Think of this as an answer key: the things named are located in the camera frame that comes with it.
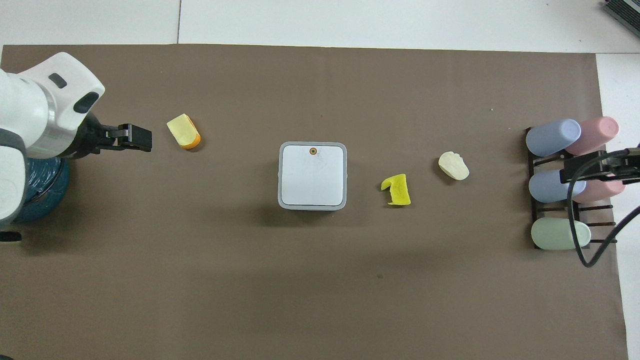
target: yellow sponge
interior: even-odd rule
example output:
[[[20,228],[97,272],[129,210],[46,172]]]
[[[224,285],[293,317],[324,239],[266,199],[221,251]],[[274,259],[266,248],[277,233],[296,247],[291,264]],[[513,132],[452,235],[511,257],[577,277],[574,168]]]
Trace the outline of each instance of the yellow sponge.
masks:
[[[183,149],[192,149],[200,143],[200,134],[193,125],[193,121],[186,115],[182,114],[177,118],[166,123],[171,134]]]
[[[409,188],[406,185],[406,174],[398,174],[389,178],[386,178],[380,185],[380,190],[384,190],[388,187],[391,193],[391,202],[389,205],[409,205],[411,199],[409,198]]]

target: blue cup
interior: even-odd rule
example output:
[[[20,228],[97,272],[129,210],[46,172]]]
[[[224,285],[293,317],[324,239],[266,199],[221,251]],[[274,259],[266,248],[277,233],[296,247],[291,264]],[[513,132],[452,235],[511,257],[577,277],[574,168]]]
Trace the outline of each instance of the blue cup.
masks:
[[[573,187],[573,196],[583,192],[586,181],[577,181]],[[529,192],[540,202],[555,202],[566,200],[569,183],[560,182],[560,170],[548,170],[534,174],[529,180]]]
[[[564,119],[536,126],[527,133],[527,147],[537,156],[549,156],[573,144],[582,130],[573,119]]]

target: white lump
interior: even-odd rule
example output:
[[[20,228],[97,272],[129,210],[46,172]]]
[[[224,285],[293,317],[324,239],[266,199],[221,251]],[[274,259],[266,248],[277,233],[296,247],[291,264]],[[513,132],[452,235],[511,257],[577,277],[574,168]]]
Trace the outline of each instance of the white lump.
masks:
[[[445,174],[455,180],[464,180],[469,176],[469,169],[459,154],[453,151],[447,151],[440,155],[438,166]]]

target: cheese wedge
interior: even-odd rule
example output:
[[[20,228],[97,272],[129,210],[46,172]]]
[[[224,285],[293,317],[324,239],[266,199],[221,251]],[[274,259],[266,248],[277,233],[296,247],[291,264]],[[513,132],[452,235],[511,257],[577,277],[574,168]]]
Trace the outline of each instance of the cheese wedge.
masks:
[[[193,121],[186,115],[182,114],[177,118],[166,123],[169,131],[183,149],[193,149],[200,143],[200,133],[193,125]]]
[[[469,176],[469,169],[459,154],[453,151],[447,151],[440,155],[438,166],[445,174],[455,180],[464,180]]]

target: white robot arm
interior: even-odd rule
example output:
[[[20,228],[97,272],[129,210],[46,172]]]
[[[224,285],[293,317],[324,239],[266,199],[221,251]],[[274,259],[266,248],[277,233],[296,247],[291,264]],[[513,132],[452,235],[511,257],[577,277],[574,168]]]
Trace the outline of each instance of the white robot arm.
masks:
[[[151,151],[150,131],[131,124],[103,126],[90,113],[102,94],[102,83],[67,53],[20,74],[0,70],[0,229],[24,202],[27,157]]]

